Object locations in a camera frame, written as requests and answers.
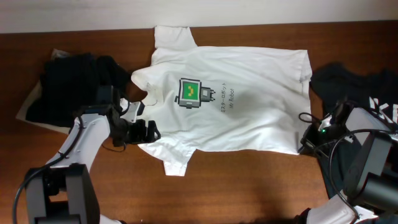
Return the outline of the white robot print t-shirt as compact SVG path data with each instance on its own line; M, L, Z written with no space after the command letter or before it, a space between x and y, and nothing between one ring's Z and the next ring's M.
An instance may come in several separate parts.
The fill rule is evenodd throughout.
M310 111L306 50L198 46L188 27L157 26L151 64L132 73L145 91L141 118L160 139L141 149L183 176L196 150L296 155Z

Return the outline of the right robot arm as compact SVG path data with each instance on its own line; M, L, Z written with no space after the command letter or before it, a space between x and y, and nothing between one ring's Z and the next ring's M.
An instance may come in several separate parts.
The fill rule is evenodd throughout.
M328 163L335 196L297 217L299 223L360 223L397 215L397 123L374 100L368 107L342 101L322 119L310 114L300 148ZM358 143L342 187L333 178L333 158L343 142Z

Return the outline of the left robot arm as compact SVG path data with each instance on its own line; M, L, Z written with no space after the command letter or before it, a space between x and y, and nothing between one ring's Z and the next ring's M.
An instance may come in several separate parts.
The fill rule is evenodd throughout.
M152 143L161 135L155 121L128 121L121 95L99 87L92 105L82 106L60 150L44 166L30 169L19 192L25 192L29 223L114 223L100 212L90 169L101 145Z

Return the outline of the dark t-shirt white lettering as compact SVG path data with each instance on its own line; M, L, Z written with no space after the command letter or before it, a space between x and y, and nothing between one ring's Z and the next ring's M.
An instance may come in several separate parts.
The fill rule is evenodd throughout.
M397 123L397 72L383 69L378 73L360 76L342 63L331 63L316 70L311 78L313 91L323 102L323 111L328 114L341 101L352 101L362 108L379 108L380 118ZM355 141L342 141L332 159L332 177L338 190L343 188L346 171L361 149ZM319 159L322 176L329 198L336 195L328 174L328 159Z

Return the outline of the folded black garment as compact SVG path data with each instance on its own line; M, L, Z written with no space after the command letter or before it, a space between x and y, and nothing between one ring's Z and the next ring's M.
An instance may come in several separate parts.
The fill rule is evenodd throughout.
M126 91L130 74L110 56L90 53L56 58L40 75L42 95L27 109L26 120L58 127L73 126L74 112L92 105L100 86Z

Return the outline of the folded beige garment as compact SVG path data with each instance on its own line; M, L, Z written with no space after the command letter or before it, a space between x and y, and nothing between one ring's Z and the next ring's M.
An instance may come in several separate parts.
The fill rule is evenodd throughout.
M16 119L63 134L73 126L73 86L76 76L68 68L76 58L53 49L39 81L23 102Z

